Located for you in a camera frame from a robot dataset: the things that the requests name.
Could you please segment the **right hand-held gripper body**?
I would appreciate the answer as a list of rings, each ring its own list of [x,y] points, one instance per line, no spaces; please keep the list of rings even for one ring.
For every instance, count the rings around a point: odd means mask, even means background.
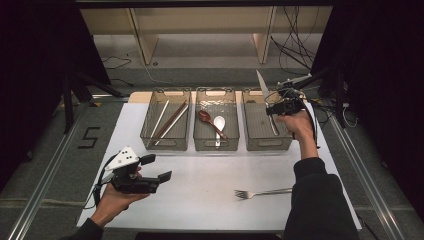
[[[308,74],[302,77],[287,79],[277,84],[277,92],[280,95],[280,101],[277,104],[278,115],[293,115],[304,109],[305,95],[300,90],[299,84],[311,77],[312,75]]]

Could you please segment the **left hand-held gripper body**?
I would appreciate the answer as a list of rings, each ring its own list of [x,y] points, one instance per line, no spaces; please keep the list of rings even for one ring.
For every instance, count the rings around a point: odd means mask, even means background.
[[[126,194],[156,192],[159,179],[142,177],[138,173],[139,158],[130,146],[126,146],[106,165],[105,169],[112,172],[110,182],[117,191]]]

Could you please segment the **smoked clear plastic bin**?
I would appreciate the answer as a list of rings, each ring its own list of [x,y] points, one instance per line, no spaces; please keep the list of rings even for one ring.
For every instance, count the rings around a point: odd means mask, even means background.
[[[292,143],[284,124],[272,126],[260,88],[242,91],[242,109],[248,151],[286,151]]]
[[[170,100],[168,108],[153,138],[150,138],[152,130],[166,103]],[[171,124],[180,111],[189,105],[188,110],[167,133],[167,135],[154,146],[159,137]],[[156,88],[152,92],[147,113],[141,129],[140,138],[147,150],[161,151],[185,151],[188,148],[188,130],[191,110],[190,88]]]
[[[225,120],[222,138],[198,112],[206,111],[211,121],[218,116]],[[198,87],[196,89],[193,138],[197,151],[236,151],[240,138],[235,90],[231,87]]]

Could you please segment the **steel table knife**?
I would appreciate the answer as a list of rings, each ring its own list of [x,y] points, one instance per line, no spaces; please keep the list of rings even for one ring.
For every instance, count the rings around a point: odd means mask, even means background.
[[[261,88],[261,91],[262,91],[262,95],[263,95],[263,98],[264,98],[264,103],[265,103],[265,106],[266,106],[266,109],[267,109],[269,107],[268,100],[267,100],[267,98],[269,97],[269,90],[268,90],[268,88],[265,84],[265,81],[264,81],[261,73],[258,70],[256,70],[256,74],[257,74],[258,82],[259,82],[259,85],[260,85],[260,88]],[[279,133],[279,130],[277,129],[277,126],[274,122],[272,115],[267,114],[267,117],[268,117],[268,120],[269,120],[269,123],[270,123],[270,126],[271,126],[271,130],[272,130],[274,136],[279,136],[280,133]]]

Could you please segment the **white chopstick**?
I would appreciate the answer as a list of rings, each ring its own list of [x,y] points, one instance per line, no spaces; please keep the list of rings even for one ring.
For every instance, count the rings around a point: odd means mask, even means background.
[[[156,124],[155,124],[155,127],[154,127],[154,129],[152,130],[152,133],[151,133],[150,138],[153,138],[153,137],[155,136],[155,133],[156,133],[156,131],[157,131],[158,127],[159,127],[159,124],[161,123],[162,118],[163,118],[163,116],[164,116],[164,114],[165,114],[165,112],[166,112],[166,110],[167,110],[167,108],[168,108],[169,102],[170,102],[170,100],[167,100],[167,101],[166,101],[166,103],[165,103],[165,105],[164,105],[164,107],[163,107],[163,109],[162,109],[162,111],[161,111],[161,113],[160,113],[160,115],[159,115],[159,117],[158,117],[158,120],[157,120],[157,122],[156,122]]]

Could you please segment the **dark brown chopsticks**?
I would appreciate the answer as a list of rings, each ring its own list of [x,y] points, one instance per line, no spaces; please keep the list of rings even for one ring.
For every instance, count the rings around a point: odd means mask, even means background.
[[[185,112],[188,110],[189,105],[186,105],[180,113],[175,117],[175,119],[171,122],[171,124],[166,128],[166,130],[162,133],[162,135],[159,137],[159,140],[154,143],[154,146],[159,145],[159,142],[167,135],[167,133],[173,128],[173,126],[179,121],[179,119],[185,114]]]

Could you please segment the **white ceramic spoon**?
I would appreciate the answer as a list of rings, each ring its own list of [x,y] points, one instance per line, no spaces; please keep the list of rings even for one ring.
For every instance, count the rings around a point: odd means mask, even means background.
[[[223,116],[216,116],[213,121],[214,125],[222,131],[225,127],[225,118]],[[219,148],[221,146],[221,136],[216,134],[215,147]]]

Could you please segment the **brown wooden spoon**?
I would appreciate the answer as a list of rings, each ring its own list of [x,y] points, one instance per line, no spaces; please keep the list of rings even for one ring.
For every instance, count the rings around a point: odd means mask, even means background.
[[[198,117],[199,117],[199,119],[200,119],[201,121],[209,123],[209,124],[210,124],[210,125],[214,128],[215,132],[221,136],[221,138],[223,138],[223,139],[225,139],[225,140],[227,140],[227,139],[228,139],[227,135],[223,133],[223,130],[222,130],[222,131],[220,131],[220,130],[219,130],[219,129],[218,129],[218,128],[214,125],[213,121],[211,120],[211,116],[210,116],[210,114],[209,114],[208,112],[206,112],[206,111],[204,111],[204,110],[200,110],[200,111],[198,112]]]

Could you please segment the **person's right hand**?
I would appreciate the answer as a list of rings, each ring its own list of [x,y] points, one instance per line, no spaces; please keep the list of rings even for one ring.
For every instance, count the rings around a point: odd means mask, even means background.
[[[314,131],[309,115],[305,110],[301,110],[293,115],[279,115],[279,122],[283,122],[289,133],[294,136],[294,139],[301,144],[313,145]]]

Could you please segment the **person's left hand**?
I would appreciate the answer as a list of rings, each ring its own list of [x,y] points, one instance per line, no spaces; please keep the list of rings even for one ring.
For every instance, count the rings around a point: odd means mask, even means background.
[[[148,194],[125,194],[119,192],[111,184],[108,184],[90,219],[103,228],[133,202],[146,197],[148,197]]]

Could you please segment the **white table sheet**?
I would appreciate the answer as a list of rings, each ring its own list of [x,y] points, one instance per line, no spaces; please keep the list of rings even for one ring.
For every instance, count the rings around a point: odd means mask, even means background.
[[[249,152],[243,139],[237,151],[198,152],[193,143],[182,152],[159,151],[141,174],[155,177],[170,171],[171,180],[108,226],[145,232],[281,232],[291,196],[259,193],[292,187],[299,159],[297,142],[286,151]],[[236,190],[258,195],[242,200]]]

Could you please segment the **black tripod stand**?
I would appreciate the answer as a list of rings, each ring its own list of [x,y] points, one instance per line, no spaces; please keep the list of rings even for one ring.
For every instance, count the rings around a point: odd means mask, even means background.
[[[304,89],[306,86],[320,80],[320,86],[318,88],[318,95],[323,98],[335,98],[335,116],[342,128],[346,127],[345,120],[343,117],[344,111],[344,75],[337,67],[325,67],[316,73],[313,73],[310,77],[305,80],[297,81],[294,84],[296,89]]]
[[[102,83],[101,81],[83,72],[73,71],[67,73],[62,80],[62,96],[65,106],[65,134],[67,134],[71,130],[74,124],[74,113],[71,94],[74,94],[80,102],[90,102],[93,99],[93,95],[88,90],[88,85],[94,85],[96,88],[103,90],[104,92],[109,93],[114,97],[124,97],[123,93],[113,89],[107,84]]]

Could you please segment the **steel fork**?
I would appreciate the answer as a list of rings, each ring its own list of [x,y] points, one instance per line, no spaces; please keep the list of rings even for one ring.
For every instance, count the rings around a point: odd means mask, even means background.
[[[268,190],[268,191],[262,191],[262,192],[235,190],[234,195],[238,198],[241,198],[241,199],[252,199],[253,197],[259,196],[259,195],[286,194],[286,193],[291,193],[291,192],[292,192],[291,188]]]

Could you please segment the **black curtain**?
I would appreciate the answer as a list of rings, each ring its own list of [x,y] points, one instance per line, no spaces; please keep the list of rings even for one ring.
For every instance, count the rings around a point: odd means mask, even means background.
[[[424,0],[324,0],[314,71],[332,66],[398,185],[424,220]]]
[[[110,82],[75,0],[0,0],[0,192],[74,72]]]

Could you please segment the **light wooden shelf unit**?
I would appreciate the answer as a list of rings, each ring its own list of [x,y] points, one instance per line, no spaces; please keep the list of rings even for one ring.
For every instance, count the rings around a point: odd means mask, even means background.
[[[92,35],[131,35],[141,63],[151,62],[161,34],[250,34],[258,61],[267,59],[273,33],[287,33],[296,25],[300,33],[322,33],[330,6],[300,6],[292,19],[283,14],[292,7],[182,7],[83,9],[83,19]]]

